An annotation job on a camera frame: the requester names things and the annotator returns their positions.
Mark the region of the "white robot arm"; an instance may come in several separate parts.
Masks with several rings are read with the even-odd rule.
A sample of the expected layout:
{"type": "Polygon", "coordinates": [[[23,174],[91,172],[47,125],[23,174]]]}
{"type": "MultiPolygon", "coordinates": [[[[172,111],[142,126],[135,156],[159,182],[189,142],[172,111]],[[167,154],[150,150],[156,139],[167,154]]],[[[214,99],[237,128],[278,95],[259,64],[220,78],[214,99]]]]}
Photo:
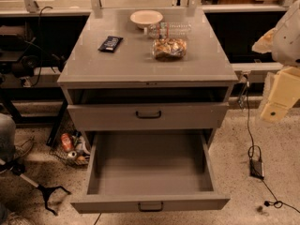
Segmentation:
{"type": "Polygon", "coordinates": [[[269,73],[264,82],[262,111],[264,122],[281,120],[300,99],[300,2],[294,2],[277,25],[252,46],[256,53],[271,53],[283,68],[269,73]]]}

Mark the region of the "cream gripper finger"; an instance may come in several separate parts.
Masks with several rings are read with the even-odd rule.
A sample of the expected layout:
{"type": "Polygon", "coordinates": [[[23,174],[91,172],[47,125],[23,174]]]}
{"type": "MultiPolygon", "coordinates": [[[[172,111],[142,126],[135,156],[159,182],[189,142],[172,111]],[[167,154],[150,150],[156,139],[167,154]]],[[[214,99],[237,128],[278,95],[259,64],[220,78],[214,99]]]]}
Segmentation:
{"type": "Polygon", "coordinates": [[[269,123],[281,120],[300,99],[300,68],[285,67],[273,76],[270,93],[260,118],[269,123]]]}

